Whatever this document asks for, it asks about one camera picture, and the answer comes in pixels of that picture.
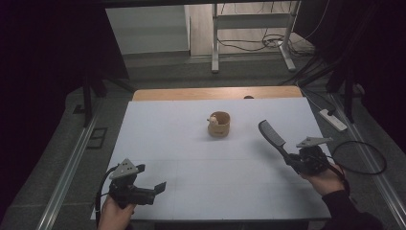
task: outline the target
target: table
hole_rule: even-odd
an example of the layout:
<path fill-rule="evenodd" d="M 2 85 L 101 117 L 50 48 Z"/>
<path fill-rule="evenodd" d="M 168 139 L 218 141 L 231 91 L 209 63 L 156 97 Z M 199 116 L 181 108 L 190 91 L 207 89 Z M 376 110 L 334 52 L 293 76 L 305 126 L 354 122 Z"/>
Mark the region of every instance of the table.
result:
<path fill-rule="evenodd" d="M 243 100 L 247 95 L 255 99 Z M 257 128 L 267 119 L 286 139 L 288 152 L 297 152 L 295 144 L 307 134 L 321 136 L 306 98 L 295 86 L 140 90 L 133 99 L 108 168 L 129 158 L 134 165 L 146 164 L 136 186 L 167 181 L 154 205 L 138 207 L 134 219 L 329 217 L 320 196 L 284 164 Z M 207 133 L 206 118 L 219 108 L 232 117 L 230 134 L 223 139 Z M 328 153 L 327 146 L 322 149 Z"/>

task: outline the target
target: power strip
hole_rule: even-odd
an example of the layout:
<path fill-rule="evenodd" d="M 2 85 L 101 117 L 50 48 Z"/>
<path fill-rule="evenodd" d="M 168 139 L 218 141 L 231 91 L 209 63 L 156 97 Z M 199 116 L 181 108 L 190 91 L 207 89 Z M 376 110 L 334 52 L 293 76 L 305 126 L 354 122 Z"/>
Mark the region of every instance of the power strip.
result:
<path fill-rule="evenodd" d="M 332 126 L 335 127 L 338 131 L 342 132 L 347 129 L 347 126 L 344 125 L 338 118 L 336 118 L 334 115 L 329 116 L 328 115 L 328 110 L 323 109 L 322 111 L 319 112 L 319 114 L 326 119 Z"/>

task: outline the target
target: wall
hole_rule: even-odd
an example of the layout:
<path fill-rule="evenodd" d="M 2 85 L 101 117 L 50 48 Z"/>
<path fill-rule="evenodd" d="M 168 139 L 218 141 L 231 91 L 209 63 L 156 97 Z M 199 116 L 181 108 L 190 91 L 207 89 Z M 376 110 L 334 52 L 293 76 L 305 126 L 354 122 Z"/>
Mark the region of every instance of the wall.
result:
<path fill-rule="evenodd" d="M 106 10 L 122 55 L 189 51 L 189 7 Z"/>

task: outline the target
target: small brown basket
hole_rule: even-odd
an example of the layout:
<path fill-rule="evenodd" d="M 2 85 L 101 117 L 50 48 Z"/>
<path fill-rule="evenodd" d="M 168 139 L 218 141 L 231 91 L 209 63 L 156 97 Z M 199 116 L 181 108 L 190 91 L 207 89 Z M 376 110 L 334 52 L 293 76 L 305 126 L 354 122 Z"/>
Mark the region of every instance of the small brown basket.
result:
<path fill-rule="evenodd" d="M 210 117 L 216 117 L 217 124 L 209 123 L 208 130 L 213 137 L 225 137 L 230 131 L 230 115 L 226 112 L 217 111 L 212 113 Z"/>

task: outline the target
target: person's left hand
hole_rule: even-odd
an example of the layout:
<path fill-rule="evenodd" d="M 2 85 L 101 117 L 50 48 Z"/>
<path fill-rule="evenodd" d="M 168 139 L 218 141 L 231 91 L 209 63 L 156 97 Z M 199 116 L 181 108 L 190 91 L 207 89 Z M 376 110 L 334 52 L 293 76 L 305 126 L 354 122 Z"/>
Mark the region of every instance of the person's left hand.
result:
<path fill-rule="evenodd" d="M 107 196 L 101 210 L 98 230 L 125 230 L 134 213 L 136 204 L 128 204 L 124 209 L 110 195 Z"/>

